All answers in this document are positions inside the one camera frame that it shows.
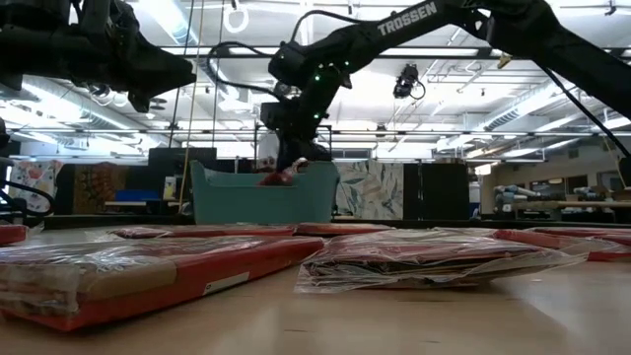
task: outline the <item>teal plastic basket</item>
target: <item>teal plastic basket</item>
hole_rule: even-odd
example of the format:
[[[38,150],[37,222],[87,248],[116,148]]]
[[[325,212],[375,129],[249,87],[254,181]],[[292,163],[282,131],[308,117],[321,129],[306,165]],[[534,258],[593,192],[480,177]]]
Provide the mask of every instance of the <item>teal plastic basket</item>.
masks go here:
[[[198,225],[329,222],[339,173],[333,163],[310,162],[292,186],[259,186],[267,174],[230,174],[190,163]]]

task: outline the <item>table surface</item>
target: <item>table surface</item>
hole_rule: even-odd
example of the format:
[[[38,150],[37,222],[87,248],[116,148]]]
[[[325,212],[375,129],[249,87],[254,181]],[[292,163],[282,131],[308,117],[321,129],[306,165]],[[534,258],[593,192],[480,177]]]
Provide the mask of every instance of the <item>table surface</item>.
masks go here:
[[[294,294],[297,270],[76,333],[0,320],[0,353],[631,353],[631,263],[584,263],[473,289],[335,295]]]

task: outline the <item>blue object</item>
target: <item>blue object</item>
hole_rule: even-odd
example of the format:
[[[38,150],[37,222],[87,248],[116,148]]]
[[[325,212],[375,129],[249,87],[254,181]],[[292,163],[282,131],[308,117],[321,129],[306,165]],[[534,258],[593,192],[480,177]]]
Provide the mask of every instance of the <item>blue object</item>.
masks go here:
[[[155,201],[160,200],[160,195],[154,190],[119,190],[114,200],[116,202]]]
[[[292,186],[259,186],[267,174],[230,174],[190,163],[195,223],[330,222],[339,181],[333,163],[310,162]]]

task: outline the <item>rope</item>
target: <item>rope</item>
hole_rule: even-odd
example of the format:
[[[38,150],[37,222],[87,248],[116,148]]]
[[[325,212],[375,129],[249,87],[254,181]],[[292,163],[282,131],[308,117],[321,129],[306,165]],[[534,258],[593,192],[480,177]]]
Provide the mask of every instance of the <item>rope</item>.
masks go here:
[[[195,63],[199,63],[199,57],[200,57],[200,44],[201,44],[201,38],[203,35],[203,27],[204,27],[204,6],[206,5],[206,0],[202,0],[201,2],[201,18],[199,19],[199,44],[197,45],[197,54],[195,56]],[[197,73],[199,72],[199,65],[195,66],[195,76],[197,76]],[[194,108],[195,108],[195,93],[197,91],[197,81],[195,81],[195,83],[193,84],[193,94],[192,94],[192,98],[190,99],[190,118],[188,119],[188,134],[186,135],[186,151],[184,154],[184,174],[182,177],[182,181],[181,181],[181,187],[179,188],[179,213],[182,212],[183,210],[183,199],[184,199],[184,190],[186,188],[186,178],[188,175],[188,150],[190,149],[190,132],[192,130],[192,126],[193,126],[193,112],[194,112]]]

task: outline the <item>white label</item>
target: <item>white label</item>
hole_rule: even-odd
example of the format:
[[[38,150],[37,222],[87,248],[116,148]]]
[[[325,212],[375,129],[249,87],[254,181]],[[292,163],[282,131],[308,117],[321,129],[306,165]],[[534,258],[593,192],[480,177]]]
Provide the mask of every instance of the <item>white label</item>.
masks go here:
[[[249,272],[244,272],[243,274],[231,276],[225,279],[209,282],[206,284],[206,288],[204,289],[203,296],[206,296],[210,293],[217,292],[219,290],[223,290],[230,286],[235,286],[240,283],[246,282],[249,279]]]
[[[429,4],[421,5],[416,9],[408,11],[403,15],[394,18],[394,20],[390,20],[379,25],[378,29],[379,31],[381,31],[382,36],[389,35],[393,32],[406,28],[420,20],[423,20],[426,17],[432,16],[437,12],[438,9],[436,8],[436,4],[434,2],[431,2]]]

